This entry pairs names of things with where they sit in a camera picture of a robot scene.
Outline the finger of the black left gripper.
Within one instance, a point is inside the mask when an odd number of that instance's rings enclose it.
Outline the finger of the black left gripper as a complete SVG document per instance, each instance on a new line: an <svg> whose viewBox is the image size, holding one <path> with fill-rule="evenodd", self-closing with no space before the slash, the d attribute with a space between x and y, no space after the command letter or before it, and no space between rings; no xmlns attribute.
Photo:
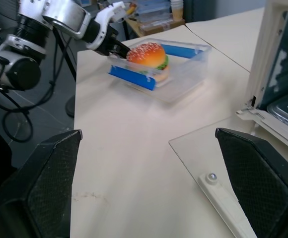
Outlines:
<svg viewBox="0 0 288 238"><path fill-rule="evenodd" d="M117 58L117 59L123 59L125 60L127 58L128 50L120 50L120 51L115 51L111 50L109 51L109 58Z"/></svg>
<svg viewBox="0 0 288 238"><path fill-rule="evenodd" d="M114 52L117 54L127 54L130 51L130 48L120 41L115 41Z"/></svg>

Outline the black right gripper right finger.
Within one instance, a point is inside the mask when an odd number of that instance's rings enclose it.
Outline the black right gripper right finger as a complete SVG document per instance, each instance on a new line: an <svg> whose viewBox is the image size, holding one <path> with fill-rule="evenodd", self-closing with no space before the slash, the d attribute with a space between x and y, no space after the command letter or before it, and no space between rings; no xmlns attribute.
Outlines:
<svg viewBox="0 0 288 238"><path fill-rule="evenodd" d="M266 140L217 128L232 189L255 235L288 238L288 162Z"/></svg>

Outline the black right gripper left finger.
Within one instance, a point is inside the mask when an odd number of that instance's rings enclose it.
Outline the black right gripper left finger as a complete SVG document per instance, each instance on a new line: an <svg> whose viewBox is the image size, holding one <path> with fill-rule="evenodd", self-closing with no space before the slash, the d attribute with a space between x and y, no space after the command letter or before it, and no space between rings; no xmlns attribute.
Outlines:
<svg viewBox="0 0 288 238"><path fill-rule="evenodd" d="M55 238L72 194L82 131L38 144L0 186L0 238Z"/></svg>

